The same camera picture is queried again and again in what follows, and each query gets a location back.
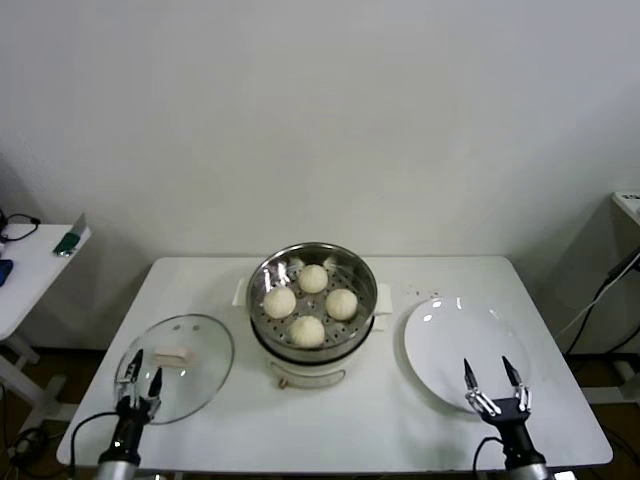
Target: white plate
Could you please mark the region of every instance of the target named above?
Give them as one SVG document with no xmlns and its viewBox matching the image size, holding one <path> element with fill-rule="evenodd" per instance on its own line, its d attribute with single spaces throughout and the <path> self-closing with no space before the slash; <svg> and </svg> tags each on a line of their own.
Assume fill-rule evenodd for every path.
<svg viewBox="0 0 640 480">
<path fill-rule="evenodd" d="M 473 412 L 465 399 L 464 359 L 491 398 L 513 395 L 502 355 L 525 384 L 531 365 L 520 339 L 496 308 L 470 297 L 440 297 L 413 311 L 404 331 L 409 363 L 425 386 L 445 402 Z"/>
</svg>

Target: steamed bun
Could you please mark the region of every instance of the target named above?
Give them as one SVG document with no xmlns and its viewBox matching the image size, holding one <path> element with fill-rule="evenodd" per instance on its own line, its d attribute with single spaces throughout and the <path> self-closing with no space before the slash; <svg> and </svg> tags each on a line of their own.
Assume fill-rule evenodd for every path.
<svg viewBox="0 0 640 480">
<path fill-rule="evenodd" d="M 296 308 L 296 296 L 287 287 L 277 287 L 264 296 L 264 311 L 271 318 L 284 318 Z"/>
<path fill-rule="evenodd" d="M 329 283 L 327 271 L 320 265 L 307 265 L 298 276 L 298 285 L 307 293 L 318 293 Z"/>
<path fill-rule="evenodd" d="M 332 291 L 327 297 L 327 313 L 335 320 L 349 320 L 356 314 L 358 298 L 345 288 Z"/>
<path fill-rule="evenodd" d="M 319 347 L 324 342 L 324 326 L 316 317 L 307 315 L 296 318 L 289 325 L 291 341 L 302 348 Z"/>
</svg>

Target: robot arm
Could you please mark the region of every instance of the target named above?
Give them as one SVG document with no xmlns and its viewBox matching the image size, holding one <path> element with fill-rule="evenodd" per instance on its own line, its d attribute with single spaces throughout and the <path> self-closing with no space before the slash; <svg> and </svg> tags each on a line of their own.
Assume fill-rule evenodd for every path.
<svg viewBox="0 0 640 480">
<path fill-rule="evenodd" d="M 142 350 L 127 367 L 124 378 L 119 380 L 118 424 L 113 432 L 109 448 L 98 460 L 98 480 L 131 480 L 140 465 L 138 446 L 144 427 L 153 420 L 160 408 L 162 368 L 156 371 L 146 397 L 138 393 L 137 379 L 142 365 Z"/>
<path fill-rule="evenodd" d="M 466 398 L 480 418 L 498 429 L 503 442 L 505 467 L 509 477 L 516 480 L 553 479 L 546 460 L 533 446 L 525 422 L 531 415 L 531 389 L 522 383 L 520 374 L 502 357 L 504 368 L 514 387 L 511 398 L 490 399 L 480 390 L 471 365 L 464 360 Z"/>
</svg>

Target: glass lid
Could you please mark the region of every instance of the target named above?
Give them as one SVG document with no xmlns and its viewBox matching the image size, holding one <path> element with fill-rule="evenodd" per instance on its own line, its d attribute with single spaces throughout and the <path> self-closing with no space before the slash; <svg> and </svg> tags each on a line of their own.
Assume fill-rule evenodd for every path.
<svg viewBox="0 0 640 480">
<path fill-rule="evenodd" d="M 131 385 L 125 378 L 139 350 L 142 364 L 133 390 L 141 397 L 148 396 L 162 367 L 161 404 L 151 422 L 154 425 L 181 420 L 207 405 L 227 379 L 234 355 L 229 331 L 215 318 L 188 314 L 163 320 L 134 340 L 120 360 L 114 385 L 116 403 L 123 387 Z"/>
</svg>

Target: power cord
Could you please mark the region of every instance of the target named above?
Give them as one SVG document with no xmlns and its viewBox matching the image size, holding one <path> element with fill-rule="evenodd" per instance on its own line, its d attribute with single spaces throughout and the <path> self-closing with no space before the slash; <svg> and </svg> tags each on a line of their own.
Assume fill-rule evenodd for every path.
<svg viewBox="0 0 640 480">
<path fill-rule="evenodd" d="M 484 437 L 482 439 L 478 448 L 476 448 L 476 453 L 473 454 L 473 476 L 476 480 L 480 480 L 480 476 L 478 475 L 478 457 L 480 456 L 480 451 L 482 450 L 482 447 L 489 442 L 498 442 L 500 445 L 504 445 L 504 442 L 498 437 Z"/>
<path fill-rule="evenodd" d="M 580 337 L 582 336 L 582 332 L 584 332 L 584 329 L 587 326 L 587 322 L 589 321 L 589 317 L 591 316 L 591 312 L 593 311 L 593 307 L 596 306 L 595 302 L 597 301 L 598 297 L 602 295 L 602 291 L 605 288 L 607 288 L 607 285 L 609 285 L 608 280 L 605 280 L 604 282 L 602 282 L 602 285 L 600 285 L 600 288 L 598 288 L 598 291 L 593 296 L 593 299 L 591 300 L 591 306 L 587 310 L 587 314 L 584 316 L 584 320 L 582 320 L 582 325 L 580 325 L 578 334 L 576 335 L 576 338 L 573 339 L 573 342 L 571 342 L 571 345 L 569 345 L 569 348 L 567 348 L 567 351 L 564 352 L 565 355 L 569 355 L 573 350 L 573 347 L 575 347 L 576 343 L 578 343 L 578 340 L 580 340 Z"/>
<path fill-rule="evenodd" d="M 613 353 L 615 352 L 617 349 L 624 347 L 627 343 L 629 343 L 631 340 L 633 340 L 634 338 L 636 338 L 638 336 L 638 334 L 640 333 L 640 325 L 638 325 L 636 327 L 636 329 L 633 331 L 633 333 L 631 333 L 631 335 L 629 335 L 626 339 L 624 339 L 622 342 L 618 343 L 615 347 L 611 347 L 609 350 L 607 350 L 606 353 Z"/>
<path fill-rule="evenodd" d="M 7 436 L 7 419 L 8 419 L 8 407 L 7 407 L 7 389 L 4 385 L 0 384 L 2 388 L 2 441 L 4 443 L 5 450 L 9 456 L 9 463 L 12 468 L 15 468 L 18 472 L 22 472 L 25 475 L 35 479 L 50 479 L 57 477 L 64 473 L 66 468 L 61 468 L 55 472 L 48 474 L 38 474 L 27 470 L 27 466 L 30 463 L 37 461 L 44 453 L 46 447 L 49 444 L 49 436 L 41 428 L 29 428 L 20 432 L 16 439 L 9 444 Z"/>
<path fill-rule="evenodd" d="M 604 425 L 601 425 L 601 427 L 604 432 L 608 434 L 607 438 L 625 452 L 637 467 L 640 467 L 640 455 L 634 450 L 631 444 L 615 430 L 611 430 L 609 427 L 605 427 Z"/>
<path fill-rule="evenodd" d="M 15 477 L 13 477 L 13 480 L 18 480 L 20 477 L 20 471 L 16 468 L 16 467 L 10 467 L 9 470 L 7 470 L 5 472 L 5 474 L 2 476 L 2 480 L 8 480 L 9 479 L 9 475 L 11 475 L 12 472 L 16 472 Z"/>
<path fill-rule="evenodd" d="M 600 474 L 598 474 L 598 472 L 596 472 L 593 468 L 590 468 L 589 471 L 591 472 L 591 475 L 596 477 L 598 480 L 604 480 L 604 478 L 601 477 Z"/>
<path fill-rule="evenodd" d="M 80 427 L 86 425 L 92 420 L 95 420 L 96 418 L 108 417 L 112 415 L 117 416 L 118 414 L 116 412 L 96 413 L 95 415 L 91 415 L 90 417 L 82 420 L 80 423 L 78 423 L 78 425 L 76 425 L 76 428 L 73 429 L 73 433 L 71 434 L 71 460 L 69 462 L 69 478 L 71 480 L 73 480 L 76 476 L 76 435 L 78 433 L 78 430 L 80 430 Z"/>
<path fill-rule="evenodd" d="M 44 448 L 46 448 L 46 445 L 48 444 L 49 440 L 53 438 L 61 437 L 62 435 L 64 435 L 64 433 L 62 435 L 58 434 L 58 435 L 49 437 L 42 429 L 30 428 L 28 430 L 21 432 L 18 435 L 18 437 L 16 437 L 16 439 L 13 441 L 13 443 L 9 444 L 8 437 L 7 437 L 7 418 L 8 418 L 7 389 L 3 384 L 0 384 L 0 388 L 2 389 L 2 395 L 3 395 L 2 396 L 2 414 L 3 414 L 2 440 L 4 443 L 4 447 L 9 455 L 9 463 L 11 464 L 11 468 L 15 468 L 16 471 L 24 473 L 28 477 L 35 478 L 37 480 L 51 479 L 66 472 L 67 470 L 68 470 L 68 478 L 74 479 L 75 473 L 76 473 L 76 449 L 75 449 L 76 435 L 80 427 L 82 427 L 83 425 L 86 425 L 92 420 L 95 420 L 96 418 L 106 417 L 111 415 L 118 415 L 116 412 L 102 412 L 82 420 L 80 423 L 78 423 L 78 425 L 75 426 L 75 428 L 73 429 L 73 433 L 71 434 L 71 460 L 69 463 L 69 467 L 68 468 L 62 467 L 61 469 L 48 474 L 33 473 L 26 469 L 26 465 L 28 465 L 30 462 L 38 460 L 39 458 L 38 453 L 42 453 L 44 451 Z M 39 451 L 38 449 L 36 449 L 35 455 L 30 454 L 30 455 L 20 456 L 15 454 L 15 452 L 12 454 L 11 453 L 12 449 L 15 449 L 15 446 L 21 442 L 27 442 L 27 444 L 30 446 L 36 442 L 39 442 L 37 446 L 41 448 L 39 449 Z M 4 478 L 8 478 L 9 473 L 11 472 L 11 468 L 4 474 Z"/>
<path fill-rule="evenodd" d="M 569 346 L 569 348 L 565 352 L 565 355 L 571 353 L 571 351 L 575 347 L 576 343 L 578 343 L 578 340 L 582 336 L 582 332 L 584 332 L 584 330 L 585 330 L 585 327 L 587 325 L 587 321 L 589 320 L 589 316 L 591 315 L 591 311 L 593 310 L 593 307 L 595 307 L 595 305 L 607 293 L 607 291 L 611 287 L 613 287 L 618 282 L 618 280 L 620 280 L 628 272 L 630 272 L 632 268 L 635 268 L 635 269 L 639 269 L 640 268 L 640 265 L 638 264 L 638 260 L 640 260 L 640 247 L 636 248 L 633 252 L 631 252 L 624 259 L 622 259 L 622 261 L 618 262 L 618 264 L 613 269 L 611 269 L 609 271 L 609 273 L 607 275 L 607 278 L 602 283 L 600 288 L 598 288 L 598 291 L 594 295 L 593 300 L 591 301 L 591 303 L 589 303 L 586 307 L 584 307 L 582 310 L 580 310 L 580 312 L 578 312 L 578 314 L 567 324 L 566 327 L 564 327 L 562 330 L 560 330 L 560 332 L 558 332 L 556 335 L 554 335 L 553 338 L 558 339 L 569 328 L 571 328 L 574 323 L 576 323 L 578 320 L 580 320 L 582 315 L 586 312 L 586 316 L 585 316 L 584 320 L 582 321 L 582 325 L 580 325 L 580 329 L 578 330 L 578 334 L 576 335 L 576 338 L 574 338 L 573 342 L 571 343 L 571 345 Z"/>
<path fill-rule="evenodd" d="M 2 211 L 2 209 L 0 209 L 0 218 L 2 219 L 1 224 L 0 224 L 1 227 L 4 227 L 4 226 L 8 225 L 9 221 L 12 218 L 16 218 L 16 217 L 18 217 L 18 218 L 26 218 L 27 220 L 29 220 L 31 222 L 31 224 L 33 225 L 33 229 L 29 230 L 24 235 L 21 235 L 19 237 L 15 237 L 15 238 L 11 238 L 11 237 L 8 237 L 6 235 L 2 235 L 2 228 L 0 228 L 0 241 L 2 243 L 18 242 L 20 240 L 23 240 L 23 239 L 27 238 L 29 235 L 32 235 L 33 233 L 35 233 L 35 231 L 38 230 L 38 227 L 42 223 L 42 221 L 39 218 L 32 217 L 31 215 L 27 215 L 26 213 L 13 213 L 13 214 L 11 214 L 9 216 L 5 216 L 5 214 Z"/>
</svg>

